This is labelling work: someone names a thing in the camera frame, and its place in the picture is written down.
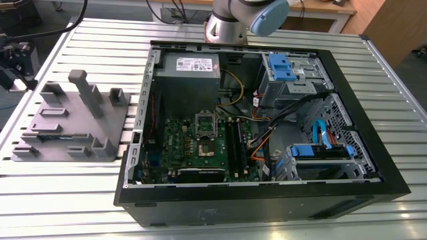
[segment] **metal table surface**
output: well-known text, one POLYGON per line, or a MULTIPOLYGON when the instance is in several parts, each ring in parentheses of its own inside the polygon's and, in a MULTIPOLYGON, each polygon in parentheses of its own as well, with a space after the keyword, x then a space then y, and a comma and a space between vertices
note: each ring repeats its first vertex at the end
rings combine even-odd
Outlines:
POLYGON ((413 193, 340 219, 213 226, 142 228, 114 206, 126 143, 131 140, 137 102, 151 40, 205 39, 202 25, 86 19, 65 33, 0 133, 0 239, 421 239, 427 236, 426 112, 377 49, 357 35, 278 31, 249 35, 251 45, 330 50, 362 102, 413 193), (133 93, 118 160, 113 163, 14 162, 13 149, 43 101, 47 82, 69 91, 69 72, 85 69, 99 90, 133 93))

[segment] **ram slot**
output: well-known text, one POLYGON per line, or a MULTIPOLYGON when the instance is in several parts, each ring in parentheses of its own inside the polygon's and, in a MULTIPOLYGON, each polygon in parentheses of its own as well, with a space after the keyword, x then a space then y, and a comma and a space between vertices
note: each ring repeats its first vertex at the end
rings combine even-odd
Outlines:
POLYGON ((238 178, 243 174, 242 145, 239 141, 239 125, 234 121, 226 124, 227 160, 231 177, 238 178))
POLYGON ((246 155, 246 152, 247 152, 246 140, 243 137, 242 123, 238 122, 237 125, 238 125, 237 128, 238 128, 239 145, 241 145, 242 172, 243 172, 243 174, 247 174, 249 173, 249 170, 247 170, 249 161, 247 161, 247 155, 246 155))

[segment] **sticker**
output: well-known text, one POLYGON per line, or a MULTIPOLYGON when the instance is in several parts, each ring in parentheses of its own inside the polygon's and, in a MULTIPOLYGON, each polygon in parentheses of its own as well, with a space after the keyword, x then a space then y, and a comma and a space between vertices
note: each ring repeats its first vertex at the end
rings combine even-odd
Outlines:
POLYGON ((213 72, 213 59, 181 57, 177 60, 177 71, 213 72))
POLYGON ((259 107, 259 105, 261 105, 261 100, 257 97, 254 97, 254 106, 259 107))
POLYGON ((305 70, 303 69, 293 69, 295 74, 305 74, 305 70))
POLYGON ((267 167, 266 164, 265 166, 262 166, 262 171, 266 173, 267 176, 270 176, 270 168, 267 167))

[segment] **green motherboard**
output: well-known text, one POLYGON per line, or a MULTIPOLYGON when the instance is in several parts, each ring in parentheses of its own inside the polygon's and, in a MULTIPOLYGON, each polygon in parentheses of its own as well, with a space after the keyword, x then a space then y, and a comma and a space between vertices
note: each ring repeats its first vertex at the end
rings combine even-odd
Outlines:
POLYGON ((215 126, 213 119, 201 119, 197 126, 194 118, 167 119, 159 168, 153 167, 150 174, 154 183, 174 183, 171 181, 171 170, 183 168, 225 169, 225 182, 258 182, 259 165, 257 161, 251 162, 245 149, 239 158, 230 158, 229 156, 230 138, 237 138, 237 132, 234 136, 227 136, 230 134, 227 124, 230 126, 237 121, 239 122, 238 134, 246 145, 247 141, 253 139, 251 123, 247 120, 218 119, 215 126), (217 137, 197 137, 197 130, 214 131, 215 129, 217 137), (241 173, 233 172, 231 166, 242 168, 242 162, 247 162, 245 170, 241 173))

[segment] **power supply label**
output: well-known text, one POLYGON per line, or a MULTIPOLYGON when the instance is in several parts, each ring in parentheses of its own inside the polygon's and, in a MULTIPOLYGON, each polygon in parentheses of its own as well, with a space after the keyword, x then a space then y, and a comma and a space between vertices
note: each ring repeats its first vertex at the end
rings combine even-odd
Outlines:
POLYGON ((213 72, 213 59, 181 57, 177 60, 177 71, 213 72))

